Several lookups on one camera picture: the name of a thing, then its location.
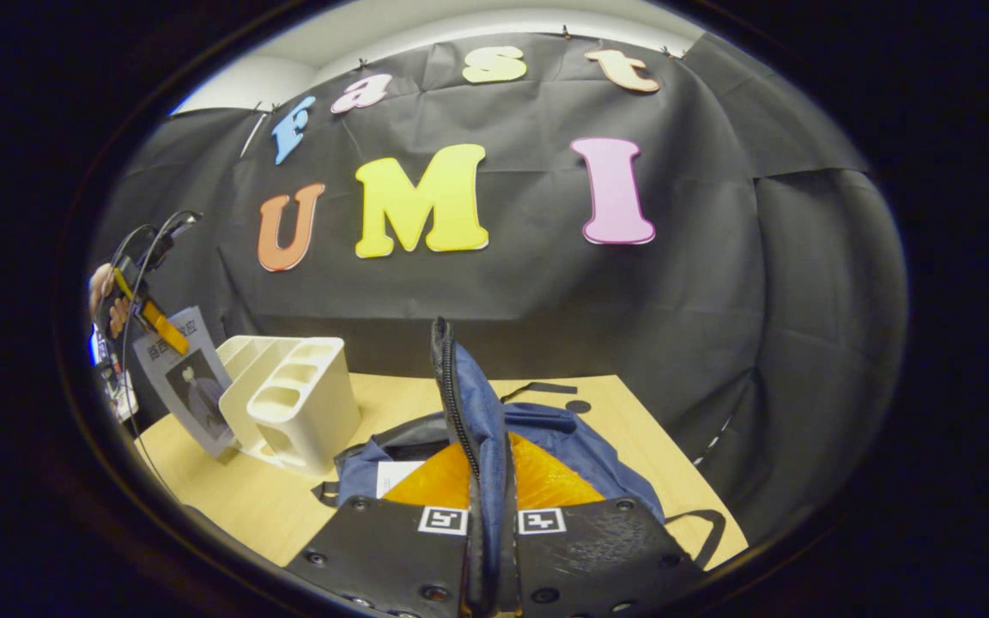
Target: black strap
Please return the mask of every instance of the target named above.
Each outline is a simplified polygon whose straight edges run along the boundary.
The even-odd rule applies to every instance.
[[[503,395],[499,397],[499,402],[506,403],[510,399],[514,399],[517,395],[521,395],[525,391],[541,391],[541,392],[564,392],[567,395],[578,394],[577,386],[564,386],[562,384],[552,384],[549,382],[530,382],[525,386],[522,386],[518,390],[511,392],[509,395]]]
[[[669,524],[671,521],[680,519],[687,515],[709,520],[712,524],[712,531],[709,532],[709,535],[707,535],[707,539],[704,539],[704,544],[701,545],[701,551],[698,553],[697,558],[694,558],[694,564],[701,567],[703,570],[703,568],[707,565],[707,561],[712,559],[712,555],[715,554],[715,550],[718,550],[719,541],[723,540],[723,529],[727,526],[727,518],[723,516],[722,512],[718,512],[718,510],[700,509],[667,517],[663,521],[663,525]]]
[[[338,481],[324,481],[311,488],[311,494],[330,508],[338,508]]]

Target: black cloth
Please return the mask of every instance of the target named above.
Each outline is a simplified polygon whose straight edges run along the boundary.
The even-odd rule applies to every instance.
[[[521,48],[525,76],[465,81],[464,55],[490,45]],[[610,82],[584,56],[599,48],[642,59],[662,87]],[[379,73],[393,75],[384,100],[330,113],[346,86]],[[275,165],[270,133],[308,94],[302,144]],[[115,246],[135,224],[203,212],[150,284],[168,312],[200,305],[213,340],[340,336],[350,371],[425,377],[428,321],[443,314],[491,379],[620,375],[752,542],[829,496],[883,421],[907,321],[887,204],[818,105],[722,39],[704,35],[684,59],[561,36],[454,40],[323,82],[252,130],[262,116],[170,118],[114,192],[102,235]],[[652,242],[582,236],[592,197],[569,145],[589,136],[639,145]],[[357,168],[393,157],[417,183],[434,153],[462,143],[486,149],[486,249],[397,242],[389,257],[358,258]],[[326,191],[305,257],[264,270],[260,204],[313,183]],[[295,211],[283,212],[282,245]]]

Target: white wall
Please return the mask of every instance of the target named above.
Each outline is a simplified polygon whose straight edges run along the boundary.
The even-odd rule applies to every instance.
[[[190,94],[173,113],[209,109],[269,110],[310,88],[315,67],[287,58],[251,54],[235,60]]]
[[[624,43],[642,45],[649,50],[659,50],[663,45],[667,50],[680,55],[688,50],[703,31],[692,24],[682,32],[671,32],[663,28],[637,23],[612,15],[572,11],[566,9],[511,9],[505,11],[483,11],[450,17],[429,24],[413,27],[387,38],[377,40],[368,46],[346,52],[323,66],[315,75],[314,82],[326,82],[357,68],[357,58],[376,60],[387,58],[398,52],[413,50],[440,40],[463,39],[480,34],[499,32],[546,32],[561,33],[567,24],[567,31],[573,35],[590,38],[621,40]]]
[[[545,4],[545,8],[531,8]],[[483,10],[499,7],[498,10]],[[681,16],[641,0],[360,0],[315,15],[231,63],[174,113],[207,108],[268,110],[320,82],[440,42],[499,32],[561,33],[621,40],[680,55],[703,34]]]

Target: white organizer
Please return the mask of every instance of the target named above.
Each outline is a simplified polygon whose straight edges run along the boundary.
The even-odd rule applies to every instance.
[[[217,353],[232,379],[220,411],[240,450],[309,476],[330,472],[361,422],[342,340],[233,336]]]

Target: wooden table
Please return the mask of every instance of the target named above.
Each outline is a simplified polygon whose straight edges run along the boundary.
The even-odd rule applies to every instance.
[[[498,394],[514,391],[530,380],[492,380]],[[701,477],[674,441],[648,414],[617,376],[582,379],[545,379],[543,382],[577,386],[577,395],[523,392],[515,402],[546,403],[564,407],[570,399],[592,405],[582,420],[616,448],[622,462],[655,487],[669,517],[694,509],[714,509],[727,517],[719,548],[707,567],[715,567],[746,549],[746,537],[719,497]],[[361,425],[352,443],[440,410],[440,396],[432,379],[406,379],[350,374]],[[337,480],[337,473],[312,478],[279,469],[228,449],[220,460],[209,457],[190,438],[173,415],[165,415],[141,439],[158,472],[178,497],[220,525],[229,535],[278,566],[286,566],[334,515],[311,494],[321,481]],[[666,529],[680,545],[697,555],[711,531],[700,518],[684,517]]]

